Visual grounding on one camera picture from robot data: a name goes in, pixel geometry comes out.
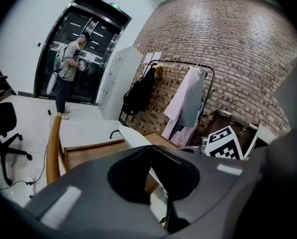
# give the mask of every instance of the gray t-shirt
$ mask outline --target gray t-shirt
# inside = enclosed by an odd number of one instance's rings
[[[75,62],[79,62],[80,56],[76,55],[79,53],[80,53],[79,44],[76,41],[70,42],[64,51],[63,60],[65,58],[73,58]],[[64,81],[72,82],[74,80],[76,71],[77,71],[76,67],[70,66],[67,62],[64,61],[63,68],[59,72],[59,77],[61,77]]]

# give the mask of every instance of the white wall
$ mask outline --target white wall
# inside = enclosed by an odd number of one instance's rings
[[[16,91],[33,93],[36,67],[43,43],[72,0],[17,0],[0,25],[0,70]],[[156,0],[113,0],[132,17],[116,51],[133,45],[144,23],[158,6]]]

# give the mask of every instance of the black chair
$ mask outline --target black chair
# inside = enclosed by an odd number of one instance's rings
[[[0,76],[0,85],[7,76]],[[0,90],[0,97],[4,95],[5,90]],[[7,133],[15,128],[17,124],[17,119],[15,115],[15,111],[13,108],[12,103],[1,103],[0,104],[0,136],[6,137]],[[9,145],[12,144],[12,142],[19,138],[19,140],[22,140],[22,135],[19,133],[16,133],[14,136],[9,138],[4,143],[0,140],[0,158],[1,158],[1,165],[2,165],[2,172],[4,179],[8,185],[12,184],[12,181],[7,177],[6,168],[5,168],[5,156],[7,153],[10,154],[16,154],[16,155],[26,155],[28,160],[32,159],[32,156],[28,154],[26,151],[18,150],[14,148],[10,148]]]

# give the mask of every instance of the white locker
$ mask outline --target white locker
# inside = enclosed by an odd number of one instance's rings
[[[130,89],[143,55],[133,46],[118,51],[101,90],[98,106],[105,120],[118,120],[123,96]]]

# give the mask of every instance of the cable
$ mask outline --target cable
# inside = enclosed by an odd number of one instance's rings
[[[52,122],[52,120],[53,120],[53,117],[52,117],[51,115],[50,115],[50,117],[51,117],[51,121],[50,121],[49,124],[50,124],[50,128],[51,128],[51,122]],[[38,180],[40,180],[40,178],[41,178],[41,176],[42,176],[42,174],[43,174],[43,171],[44,171],[44,169],[45,169],[45,155],[46,155],[46,153],[47,153],[47,148],[48,148],[48,144],[47,144],[47,146],[45,147],[45,152],[44,152],[44,156],[43,156],[43,169],[42,169],[41,174],[40,174],[40,176],[39,176],[39,178],[38,178],[37,180],[35,180],[35,181],[29,181],[29,182],[19,180],[19,181],[16,181],[15,183],[13,183],[12,185],[10,185],[9,187],[2,188],[2,189],[0,189],[0,190],[5,190],[5,189],[8,189],[8,188],[11,188],[12,186],[14,186],[15,184],[17,184],[18,182],[24,182],[26,185],[33,185],[33,184],[36,183]]]
[[[50,121],[50,123],[49,123],[49,125],[50,125],[50,129],[51,129],[51,122],[52,122],[52,120],[53,120],[53,117],[51,116],[50,102],[51,102],[51,100],[49,100],[49,110],[48,110],[48,114],[49,114],[49,116],[51,117],[51,121]]]

